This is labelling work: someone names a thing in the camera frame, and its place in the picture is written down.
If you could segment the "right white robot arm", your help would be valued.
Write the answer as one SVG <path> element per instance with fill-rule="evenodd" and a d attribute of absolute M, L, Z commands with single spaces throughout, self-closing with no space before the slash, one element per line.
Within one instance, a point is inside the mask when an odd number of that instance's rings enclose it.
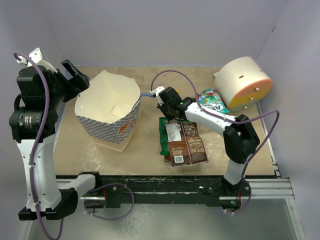
<path fill-rule="evenodd" d="M 221 137 L 229 162 L 222 178 L 222 190 L 228 196 L 240 190 L 245 165 L 256 152 L 260 139 L 246 115 L 238 117 L 222 114 L 198 105 L 195 98 L 181 99 L 172 87 L 157 87 L 152 95 L 157 99 L 157 108 L 169 120 L 183 120 L 203 125 Z"/>

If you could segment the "green chips bag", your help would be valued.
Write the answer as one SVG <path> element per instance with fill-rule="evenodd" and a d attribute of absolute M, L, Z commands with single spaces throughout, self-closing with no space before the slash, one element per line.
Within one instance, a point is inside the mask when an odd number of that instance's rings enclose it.
<path fill-rule="evenodd" d="M 162 156 L 169 156 L 169 147 L 168 147 L 168 135 L 166 131 L 166 125 L 171 124 L 171 123 L 182 123 L 182 124 L 188 124 L 191 123 L 195 126 L 195 129 L 198 131 L 198 125 L 195 122 L 190 122 L 190 121 L 183 121 L 183 120 L 168 120 L 166 117 L 160 117 L 159 118 L 159 141 L 160 141 L 160 147 L 161 151 L 160 154 Z"/>

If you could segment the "brown sea salt chips bag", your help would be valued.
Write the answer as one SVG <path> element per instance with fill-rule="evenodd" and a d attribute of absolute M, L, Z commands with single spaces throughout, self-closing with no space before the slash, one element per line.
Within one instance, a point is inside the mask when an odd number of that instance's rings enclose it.
<path fill-rule="evenodd" d="M 190 121 L 171 121 L 165 125 L 172 167 L 187 167 L 208 162 L 198 125 Z"/>

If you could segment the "teal Fox's mint packet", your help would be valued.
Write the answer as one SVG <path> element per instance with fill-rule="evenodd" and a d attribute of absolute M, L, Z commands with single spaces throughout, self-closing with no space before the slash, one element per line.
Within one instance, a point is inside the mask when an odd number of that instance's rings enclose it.
<path fill-rule="evenodd" d="M 206 89 L 202 93 L 198 93 L 197 97 L 202 106 L 217 111 L 221 114 L 227 114 L 230 112 L 216 88 Z"/>

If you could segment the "red Doritos bag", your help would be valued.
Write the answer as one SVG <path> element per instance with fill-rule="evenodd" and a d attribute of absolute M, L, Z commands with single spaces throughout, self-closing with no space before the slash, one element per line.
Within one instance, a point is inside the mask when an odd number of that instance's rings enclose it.
<path fill-rule="evenodd" d="M 165 156 L 164 157 L 164 162 L 171 162 L 171 157 L 169 155 Z"/>

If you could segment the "blue checkered paper bag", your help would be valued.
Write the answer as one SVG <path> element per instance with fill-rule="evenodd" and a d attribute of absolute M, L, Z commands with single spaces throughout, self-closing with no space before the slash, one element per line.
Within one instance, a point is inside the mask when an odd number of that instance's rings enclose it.
<path fill-rule="evenodd" d="M 101 71 L 76 99 L 74 113 L 97 145 L 123 152 L 141 116 L 143 93 L 137 80 Z"/>

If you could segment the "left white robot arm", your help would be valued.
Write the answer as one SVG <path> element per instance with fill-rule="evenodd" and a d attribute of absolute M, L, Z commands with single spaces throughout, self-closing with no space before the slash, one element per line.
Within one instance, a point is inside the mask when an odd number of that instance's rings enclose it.
<path fill-rule="evenodd" d="M 61 62 L 71 74 L 67 79 L 58 69 L 38 63 L 19 71 L 20 94 L 9 118 L 12 137 L 20 151 L 27 183 L 27 203 L 18 213 L 21 221 L 45 217 L 61 220 L 73 214 L 80 197 L 103 191 L 97 171 L 81 172 L 76 179 L 59 187 L 55 173 L 54 143 L 58 108 L 90 86 L 90 78 L 68 60 Z"/>

